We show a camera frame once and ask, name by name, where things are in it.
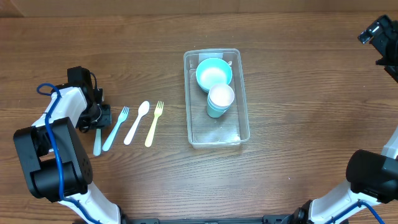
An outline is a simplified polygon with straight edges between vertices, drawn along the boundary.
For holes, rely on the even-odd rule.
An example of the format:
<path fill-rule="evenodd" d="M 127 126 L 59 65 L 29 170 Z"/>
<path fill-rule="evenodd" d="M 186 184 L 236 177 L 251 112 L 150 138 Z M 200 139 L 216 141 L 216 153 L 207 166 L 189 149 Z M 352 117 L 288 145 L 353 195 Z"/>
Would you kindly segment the blue plastic fork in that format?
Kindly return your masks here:
<path fill-rule="evenodd" d="M 124 106 L 123 109 L 121 110 L 119 116 L 118 116 L 118 120 L 117 120 L 113 130 L 111 131 L 111 133 L 109 134 L 108 138 L 105 140 L 105 142 L 103 144 L 103 147 L 102 147 L 103 151 L 106 152 L 106 151 L 110 150 L 110 148 L 112 146 L 112 143 L 113 143 L 113 141 L 114 141 L 114 139 L 116 137 L 116 134 L 117 134 L 121 124 L 123 122 L 125 122 L 125 120 L 127 120 L 128 114 L 129 114 L 129 108 L 127 106 Z"/>

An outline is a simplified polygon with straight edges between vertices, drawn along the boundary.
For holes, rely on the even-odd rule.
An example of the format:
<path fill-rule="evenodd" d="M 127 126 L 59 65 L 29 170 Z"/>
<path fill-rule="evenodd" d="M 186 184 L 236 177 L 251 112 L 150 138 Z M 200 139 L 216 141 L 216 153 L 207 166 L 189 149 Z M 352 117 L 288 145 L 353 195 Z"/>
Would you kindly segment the green plastic fork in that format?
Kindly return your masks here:
<path fill-rule="evenodd" d="M 101 154 L 101 129 L 96 130 L 95 141 L 93 146 L 93 155 L 99 156 Z"/>

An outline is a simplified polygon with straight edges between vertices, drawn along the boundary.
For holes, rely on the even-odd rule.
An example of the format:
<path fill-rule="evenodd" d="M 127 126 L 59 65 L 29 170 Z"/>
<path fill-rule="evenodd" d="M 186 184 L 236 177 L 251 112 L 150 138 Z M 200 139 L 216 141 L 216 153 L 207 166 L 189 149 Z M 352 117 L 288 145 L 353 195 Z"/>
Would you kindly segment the white plastic spoon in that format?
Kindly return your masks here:
<path fill-rule="evenodd" d="M 141 105 L 138 108 L 137 118 L 134 121 L 133 125 L 131 126 L 130 130 L 128 131 L 126 137 L 124 138 L 123 141 L 124 145 L 130 145 L 141 118 L 149 112 L 149 109 L 150 109 L 150 103 L 148 101 L 144 101 L 141 103 Z"/>

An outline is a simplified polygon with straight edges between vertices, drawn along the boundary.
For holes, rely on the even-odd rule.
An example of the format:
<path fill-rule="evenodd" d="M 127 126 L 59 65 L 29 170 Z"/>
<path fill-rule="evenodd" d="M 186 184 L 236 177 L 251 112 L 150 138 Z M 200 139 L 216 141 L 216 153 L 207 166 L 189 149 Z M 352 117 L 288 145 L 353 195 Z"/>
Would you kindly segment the yellow plastic fork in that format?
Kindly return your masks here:
<path fill-rule="evenodd" d="M 162 115 L 164 108 L 164 102 L 163 101 L 158 101 L 155 110 L 154 110 L 154 119 L 152 121 L 152 124 L 150 126 L 149 132 L 146 137 L 146 141 L 144 143 L 145 147 L 151 147 L 155 135 L 155 129 L 157 125 L 157 121 L 159 117 Z"/>

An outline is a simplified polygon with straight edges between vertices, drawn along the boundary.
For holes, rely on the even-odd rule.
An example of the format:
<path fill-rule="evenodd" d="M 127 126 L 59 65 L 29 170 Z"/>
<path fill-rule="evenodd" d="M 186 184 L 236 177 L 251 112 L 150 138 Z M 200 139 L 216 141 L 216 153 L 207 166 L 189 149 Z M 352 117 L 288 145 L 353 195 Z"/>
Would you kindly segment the green plastic bowl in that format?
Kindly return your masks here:
<path fill-rule="evenodd" d="M 198 82 L 199 87 L 206 93 L 209 92 L 210 89 L 206 88 L 205 86 L 203 86 L 200 82 Z"/>

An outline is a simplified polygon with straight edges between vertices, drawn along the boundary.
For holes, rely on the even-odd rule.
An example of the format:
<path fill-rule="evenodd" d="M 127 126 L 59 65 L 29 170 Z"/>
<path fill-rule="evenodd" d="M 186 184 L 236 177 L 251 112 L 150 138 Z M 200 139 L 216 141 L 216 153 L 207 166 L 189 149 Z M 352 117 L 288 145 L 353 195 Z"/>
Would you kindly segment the green plastic cup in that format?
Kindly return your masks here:
<path fill-rule="evenodd" d="M 208 116 L 210 116 L 212 118 L 221 117 L 227 110 L 228 110 L 228 108 L 215 108 L 211 104 L 207 104 L 207 106 L 206 106 L 206 112 L 207 112 Z"/>

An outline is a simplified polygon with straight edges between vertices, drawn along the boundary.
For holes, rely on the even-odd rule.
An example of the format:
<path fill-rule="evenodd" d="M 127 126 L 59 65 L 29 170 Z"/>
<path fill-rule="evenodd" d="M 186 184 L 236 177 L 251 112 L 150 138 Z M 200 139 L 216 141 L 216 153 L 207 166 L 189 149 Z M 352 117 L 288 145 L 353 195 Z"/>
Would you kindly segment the blue plastic bowl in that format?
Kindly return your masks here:
<path fill-rule="evenodd" d="M 210 89 L 215 84 L 227 84 L 232 81 L 233 71 L 228 62 L 220 58 L 208 58 L 199 63 L 196 69 L 197 83 Z"/>

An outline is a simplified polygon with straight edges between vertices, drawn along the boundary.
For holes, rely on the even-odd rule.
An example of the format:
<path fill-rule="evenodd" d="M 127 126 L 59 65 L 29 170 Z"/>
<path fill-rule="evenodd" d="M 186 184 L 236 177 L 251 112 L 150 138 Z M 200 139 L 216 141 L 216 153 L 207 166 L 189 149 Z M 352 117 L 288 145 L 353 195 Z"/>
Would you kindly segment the pink plastic cup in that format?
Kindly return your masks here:
<path fill-rule="evenodd" d="M 233 89 L 224 83 L 213 85 L 208 93 L 208 100 L 211 106 L 224 110 L 233 103 L 235 94 Z"/>

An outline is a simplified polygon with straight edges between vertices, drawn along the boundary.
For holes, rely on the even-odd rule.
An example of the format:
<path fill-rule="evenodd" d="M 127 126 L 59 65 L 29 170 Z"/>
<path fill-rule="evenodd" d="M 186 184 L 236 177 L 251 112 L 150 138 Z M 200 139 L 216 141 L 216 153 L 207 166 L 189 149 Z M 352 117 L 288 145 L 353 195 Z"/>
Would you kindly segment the blue plastic cup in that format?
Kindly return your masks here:
<path fill-rule="evenodd" d="M 226 108 L 220 108 L 215 106 L 210 100 L 207 101 L 207 106 L 206 106 L 206 111 L 210 116 L 221 116 L 223 113 L 225 113 L 230 106 Z"/>

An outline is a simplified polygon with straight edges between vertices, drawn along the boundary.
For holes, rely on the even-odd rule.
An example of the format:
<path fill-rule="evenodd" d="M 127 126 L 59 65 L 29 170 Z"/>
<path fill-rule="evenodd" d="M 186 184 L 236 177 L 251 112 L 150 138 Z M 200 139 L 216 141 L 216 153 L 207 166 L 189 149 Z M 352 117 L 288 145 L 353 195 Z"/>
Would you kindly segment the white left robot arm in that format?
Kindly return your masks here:
<path fill-rule="evenodd" d="M 36 198 L 69 207 L 86 223 L 128 223 L 93 182 L 93 168 L 77 134 L 111 125 L 111 108 L 88 69 L 69 68 L 67 77 L 67 83 L 51 86 L 43 115 L 14 133 L 28 189 Z"/>

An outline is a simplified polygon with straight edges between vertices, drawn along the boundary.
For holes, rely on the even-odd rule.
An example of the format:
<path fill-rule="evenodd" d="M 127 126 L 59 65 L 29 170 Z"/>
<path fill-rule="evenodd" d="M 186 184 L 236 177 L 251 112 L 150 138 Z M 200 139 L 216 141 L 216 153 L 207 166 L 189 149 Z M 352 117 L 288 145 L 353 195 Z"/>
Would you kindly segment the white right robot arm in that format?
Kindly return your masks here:
<path fill-rule="evenodd" d="M 376 65 L 397 80 L 397 21 L 387 15 L 378 17 L 359 36 L 381 55 Z M 357 150 L 346 168 L 346 179 L 321 198 L 309 200 L 285 217 L 282 223 L 348 223 L 348 218 L 367 208 L 379 223 L 382 218 L 373 209 L 381 203 L 397 200 L 397 131 L 382 152 Z"/>

